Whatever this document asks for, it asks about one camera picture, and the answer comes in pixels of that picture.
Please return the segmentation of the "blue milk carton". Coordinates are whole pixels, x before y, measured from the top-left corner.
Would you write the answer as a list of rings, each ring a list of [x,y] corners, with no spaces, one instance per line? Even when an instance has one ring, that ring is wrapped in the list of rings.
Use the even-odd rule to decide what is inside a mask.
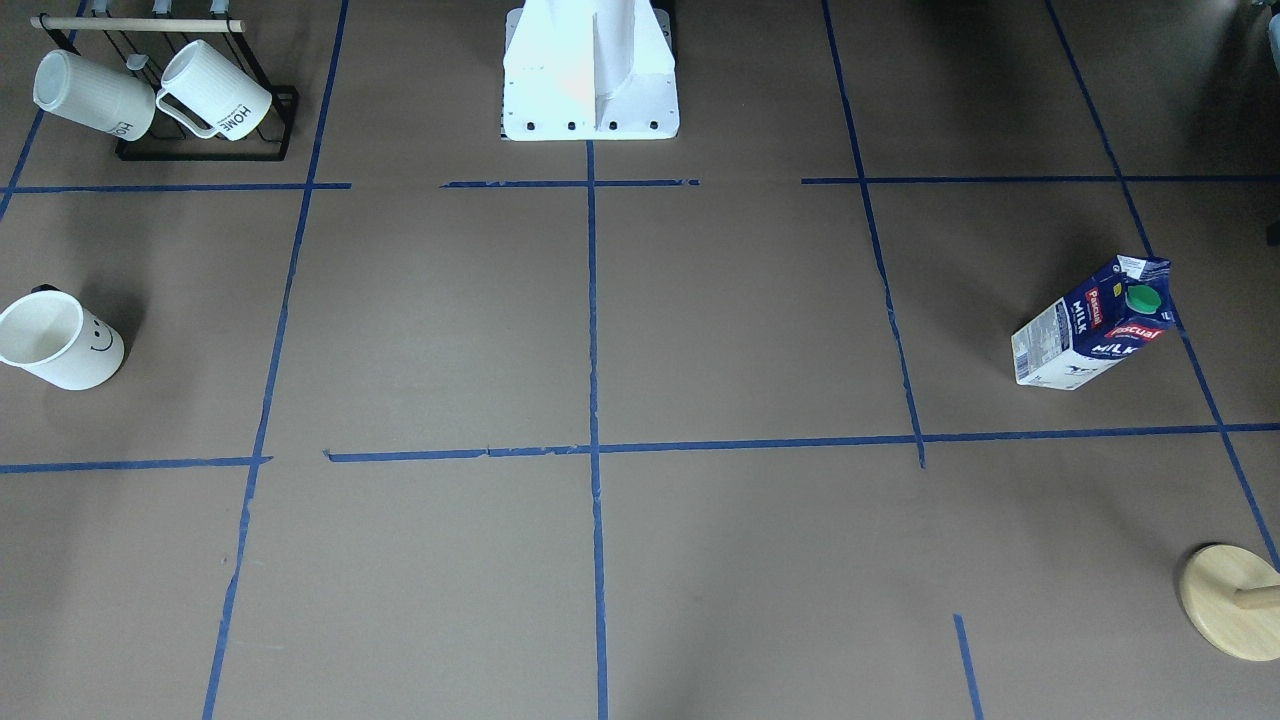
[[[1020,386],[1071,391],[1171,331],[1166,258],[1117,255],[1011,336]]]

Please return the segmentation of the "white smiley face mug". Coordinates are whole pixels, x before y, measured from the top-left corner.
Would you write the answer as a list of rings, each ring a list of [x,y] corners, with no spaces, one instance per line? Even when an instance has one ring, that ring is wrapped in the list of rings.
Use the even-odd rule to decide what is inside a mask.
[[[74,296],[40,286],[1,314],[1,360],[68,391],[109,380],[125,356],[123,336]]]

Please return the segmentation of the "white HOME ribbed mug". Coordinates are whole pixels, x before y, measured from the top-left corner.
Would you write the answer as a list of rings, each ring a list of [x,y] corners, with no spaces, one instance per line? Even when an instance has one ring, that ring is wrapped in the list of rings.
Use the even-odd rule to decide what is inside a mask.
[[[266,118],[273,94],[204,40],[168,64],[155,96],[157,111],[200,138],[238,141]]]

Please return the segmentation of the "wooden mug tree stand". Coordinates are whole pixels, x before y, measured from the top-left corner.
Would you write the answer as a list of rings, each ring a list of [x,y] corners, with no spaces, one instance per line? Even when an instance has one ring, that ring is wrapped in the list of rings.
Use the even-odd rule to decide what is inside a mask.
[[[1187,560],[1178,591],[1192,625],[1216,650],[1253,662],[1279,657],[1279,574],[1267,560],[1207,544]]]

